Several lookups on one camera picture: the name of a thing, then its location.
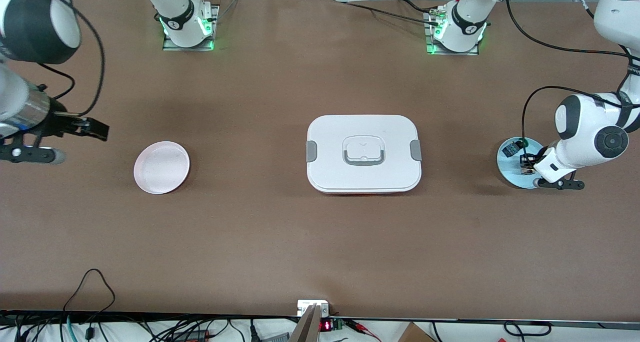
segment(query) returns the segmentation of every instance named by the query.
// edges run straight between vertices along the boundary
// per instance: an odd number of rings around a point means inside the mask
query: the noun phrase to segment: metal cylinder
[[[29,130],[50,110],[50,98],[32,83],[0,63],[0,123]]]

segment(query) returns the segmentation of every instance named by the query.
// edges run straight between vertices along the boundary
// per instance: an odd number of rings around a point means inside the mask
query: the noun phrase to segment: blue round base
[[[505,156],[505,154],[503,154],[503,149],[507,145],[512,144],[520,139],[521,137],[512,137],[503,142],[502,145],[500,145],[497,155],[498,170],[500,170],[502,176],[512,185],[520,187],[521,189],[535,189],[536,186],[533,184],[533,181],[535,181],[537,178],[542,178],[542,176],[540,176],[539,173],[534,173],[531,175],[525,175],[521,173],[520,156],[524,155],[524,151],[521,150],[511,157],[507,157]],[[528,146],[526,147],[527,153],[537,153],[538,151],[540,151],[540,149],[542,149],[542,145],[539,144],[539,142],[537,142],[536,140],[532,140],[527,137],[526,141],[528,142]]]

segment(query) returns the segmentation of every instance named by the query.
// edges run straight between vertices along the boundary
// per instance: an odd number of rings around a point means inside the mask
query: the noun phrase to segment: gray latch
[[[413,158],[413,160],[423,160],[423,152],[420,150],[420,140],[409,142],[409,148],[411,149],[411,158]]]
[[[306,161],[313,162],[318,158],[318,144],[315,141],[306,142]]]

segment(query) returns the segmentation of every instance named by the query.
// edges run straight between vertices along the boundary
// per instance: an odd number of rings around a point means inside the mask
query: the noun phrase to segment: table
[[[222,1],[222,8],[230,0]],[[535,88],[610,91],[624,58],[526,40],[505,6],[478,57],[433,56],[423,27],[329,0],[240,0],[215,50],[160,50],[147,0],[75,0],[102,35],[107,67],[90,117],[108,142],[45,139],[62,165],[0,164],[0,308],[59,309],[101,269],[114,311],[290,315],[327,299],[343,316],[640,320],[638,144],[582,169],[583,191],[517,190],[496,148],[520,133]],[[400,1],[372,6],[419,16]],[[514,3],[522,26],[562,46],[616,49],[578,3]],[[98,77],[89,31],[60,68],[83,110]],[[13,64],[50,93],[64,79]],[[541,92],[527,134],[557,136],[567,94]],[[325,196],[306,178],[306,129],[325,114],[400,114],[418,128],[423,176],[394,196]],[[190,153],[180,189],[152,196],[137,155],[173,140]],[[92,276],[70,308],[110,297]]]

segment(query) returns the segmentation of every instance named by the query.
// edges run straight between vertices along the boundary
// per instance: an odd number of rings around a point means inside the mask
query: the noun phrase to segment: white plate
[[[133,177],[145,192],[166,194],[185,181],[189,166],[189,154],[182,146],[171,141],[156,142],[135,160]]]

